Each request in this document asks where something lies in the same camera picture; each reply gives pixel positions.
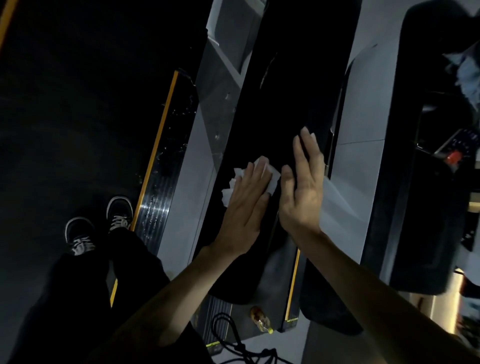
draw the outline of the bottle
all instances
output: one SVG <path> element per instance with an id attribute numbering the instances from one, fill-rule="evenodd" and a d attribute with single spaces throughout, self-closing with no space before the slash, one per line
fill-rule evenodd
<path id="1" fill-rule="evenodd" d="M 273 329 L 270 327 L 270 320 L 267 316 L 265 316 L 260 307 L 252 307 L 250 309 L 250 317 L 261 332 L 268 332 L 269 334 L 273 334 Z"/>

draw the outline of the power cord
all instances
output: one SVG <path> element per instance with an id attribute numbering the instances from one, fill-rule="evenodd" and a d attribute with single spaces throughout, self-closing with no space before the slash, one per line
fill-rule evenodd
<path id="1" fill-rule="evenodd" d="M 233 335 L 235 336 L 235 340 L 237 341 L 237 344 L 232 344 L 231 342 L 223 340 L 219 334 L 217 333 L 216 326 L 217 323 L 220 321 L 227 321 L 228 324 L 230 325 Z M 221 364 L 228 364 L 228 363 L 233 363 L 233 362 L 244 362 L 246 364 L 258 364 L 260 359 L 262 358 L 268 358 L 265 363 L 263 364 L 277 364 L 278 361 L 281 361 L 286 364 L 293 364 L 285 359 L 279 358 L 276 349 L 263 349 L 262 352 L 250 352 L 246 349 L 245 344 L 243 344 L 240 340 L 239 333 L 237 331 L 237 326 L 235 325 L 235 322 L 233 319 L 225 314 L 225 313 L 219 313 L 215 315 L 211 321 L 210 329 L 212 331 L 213 336 L 220 342 L 220 345 L 224 347 L 224 349 L 228 350 L 232 354 L 235 354 L 236 356 L 239 356 L 239 358 L 234 358 L 234 359 L 229 359 L 225 362 L 222 362 Z"/>

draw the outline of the hand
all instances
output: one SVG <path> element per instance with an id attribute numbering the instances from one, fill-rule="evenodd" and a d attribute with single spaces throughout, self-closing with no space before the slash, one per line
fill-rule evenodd
<path id="1" fill-rule="evenodd" d="M 292 169 L 284 166 L 279 208 L 280 224 L 294 238 L 299 234 L 321 232 L 319 220 L 325 174 L 324 156 L 320 152 L 316 138 L 310 135 L 307 128 L 303 128 L 300 134 L 310 156 L 310 162 L 303 153 L 300 138 L 297 135 L 293 139 L 297 189 L 294 193 L 295 178 Z"/>
<path id="2" fill-rule="evenodd" d="M 268 159 L 261 157 L 255 169 L 253 163 L 249 163 L 243 178 L 237 177 L 222 227 L 213 243 L 234 258 L 245 254 L 260 233 L 260 223 L 270 198 L 264 191 L 272 179 L 272 173 L 265 169 L 267 163 Z"/>

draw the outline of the black sneaker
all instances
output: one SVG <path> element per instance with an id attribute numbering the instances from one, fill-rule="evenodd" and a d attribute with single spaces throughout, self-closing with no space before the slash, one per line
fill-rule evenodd
<path id="1" fill-rule="evenodd" d="M 70 219 L 65 225 L 65 241 L 74 255 L 95 250 L 94 235 L 95 226 L 87 218 L 78 216 Z"/>
<path id="2" fill-rule="evenodd" d="M 133 220 L 133 207 L 125 196 L 115 196 L 107 206 L 107 221 L 110 231 L 116 228 L 129 229 Z"/>

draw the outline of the black pants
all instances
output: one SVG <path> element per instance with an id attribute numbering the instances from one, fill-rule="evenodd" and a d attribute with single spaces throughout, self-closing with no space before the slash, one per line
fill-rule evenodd
<path id="1" fill-rule="evenodd" d="M 115 229 L 106 246 L 118 279 L 113 307 L 106 285 L 106 255 L 98 249 L 78 256 L 63 255 L 25 318 L 9 363 L 43 359 L 45 363 L 79 363 L 168 284 L 162 263 L 134 232 Z M 191 324 L 166 350 L 178 352 L 177 358 L 187 354 L 197 363 L 211 363 Z"/>

